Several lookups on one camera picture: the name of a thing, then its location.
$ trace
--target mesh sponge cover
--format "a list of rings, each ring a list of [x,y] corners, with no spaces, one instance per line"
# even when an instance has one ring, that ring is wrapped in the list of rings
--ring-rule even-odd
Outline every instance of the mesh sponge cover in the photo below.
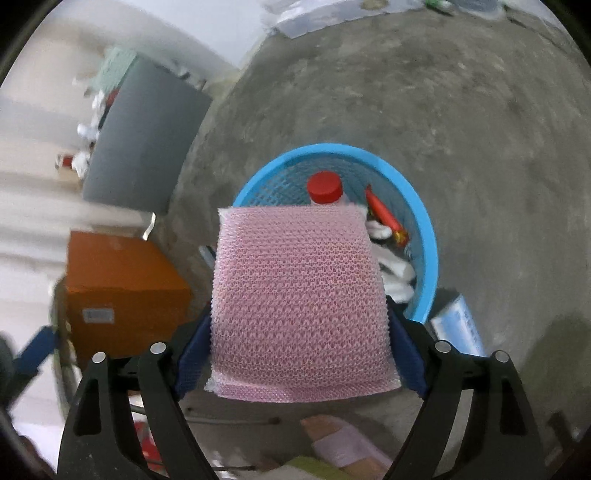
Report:
[[[379,265],[354,206],[220,210],[217,395],[312,402],[398,388]]]

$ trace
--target blue rim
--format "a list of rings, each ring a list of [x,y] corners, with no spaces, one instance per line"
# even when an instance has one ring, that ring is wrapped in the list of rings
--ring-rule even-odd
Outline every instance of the blue rim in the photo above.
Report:
[[[258,190],[259,186],[266,182],[268,176],[278,168],[289,167],[300,161],[309,160],[315,157],[327,156],[344,157],[378,171],[392,184],[396,185],[398,191],[407,201],[408,206],[417,220],[417,226],[421,234],[423,245],[423,261],[425,263],[421,298],[417,302],[414,314],[410,320],[418,323],[426,323],[429,312],[431,311],[433,299],[435,298],[437,276],[439,274],[439,259],[437,258],[437,241],[435,240],[435,232],[433,231],[433,226],[427,213],[427,209],[423,205],[417,192],[415,192],[408,180],[386,161],[362,150],[361,148],[351,147],[350,145],[321,143],[295,148],[294,150],[290,150],[289,152],[280,155],[275,160],[270,161],[255,173],[237,195],[233,206],[244,206],[251,193]]]

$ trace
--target white label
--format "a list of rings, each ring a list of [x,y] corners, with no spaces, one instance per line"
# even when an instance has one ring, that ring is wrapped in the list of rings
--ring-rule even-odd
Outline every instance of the white label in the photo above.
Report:
[[[84,309],[82,316],[85,323],[115,323],[113,309]]]

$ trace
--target cardboard box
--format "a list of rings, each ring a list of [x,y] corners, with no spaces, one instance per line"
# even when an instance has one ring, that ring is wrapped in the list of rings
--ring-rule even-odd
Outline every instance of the cardboard box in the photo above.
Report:
[[[112,358],[167,341],[188,321],[189,285],[152,242],[72,232],[66,308],[78,365],[94,353]]]

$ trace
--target plastic basket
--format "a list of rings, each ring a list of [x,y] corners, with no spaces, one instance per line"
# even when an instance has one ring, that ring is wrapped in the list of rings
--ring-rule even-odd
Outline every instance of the plastic basket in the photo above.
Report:
[[[306,183],[321,170],[337,173],[347,197],[365,204],[365,187],[373,192],[408,230],[407,252],[417,272],[415,295],[405,316],[425,323],[437,287],[437,242],[429,215],[409,182],[381,158],[360,148],[317,144],[284,153],[260,169],[244,185],[233,206],[305,205]]]

